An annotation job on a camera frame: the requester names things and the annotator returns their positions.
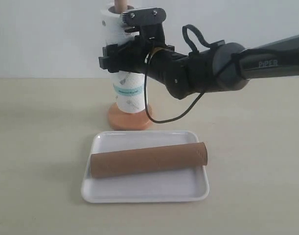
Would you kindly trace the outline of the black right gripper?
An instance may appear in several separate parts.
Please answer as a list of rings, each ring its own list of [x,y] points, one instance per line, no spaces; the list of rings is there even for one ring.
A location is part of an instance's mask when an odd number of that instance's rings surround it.
[[[120,71],[144,73],[146,59],[155,49],[165,49],[174,52],[175,47],[156,41],[142,45],[137,41],[129,41],[123,45],[107,45],[103,47],[103,55],[98,58],[99,66],[110,73]]]

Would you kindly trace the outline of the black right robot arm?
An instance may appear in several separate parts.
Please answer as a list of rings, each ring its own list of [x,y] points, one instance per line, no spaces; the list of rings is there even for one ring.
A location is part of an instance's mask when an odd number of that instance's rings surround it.
[[[299,76],[299,35],[250,49],[218,41],[188,55],[155,40],[142,45],[136,37],[121,46],[104,47],[99,65],[110,73],[146,74],[176,99],[238,91],[251,79]]]

